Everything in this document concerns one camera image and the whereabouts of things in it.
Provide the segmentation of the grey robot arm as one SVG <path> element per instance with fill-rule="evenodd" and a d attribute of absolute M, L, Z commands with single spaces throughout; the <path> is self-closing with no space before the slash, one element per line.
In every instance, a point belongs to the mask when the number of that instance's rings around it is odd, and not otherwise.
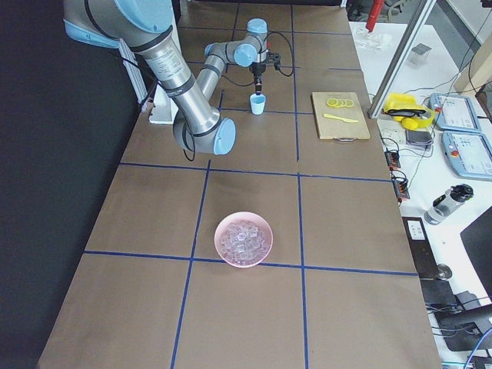
<path fill-rule="evenodd" d="M 239 41 L 215 42 L 205 49 L 205 63 L 194 76 L 172 38 L 174 11 L 170 1 L 65 1 L 67 35 L 102 48 L 125 42 L 148 64 L 165 94 L 177 105 L 173 135 L 194 153 L 226 155 L 234 146 L 236 127 L 210 106 L 209 99 L 226 65 L 249 68 L 255 91 L 261 91 L 263 64 L 271 56 L 268 24 L 262 18 L 247 23 Z"/>

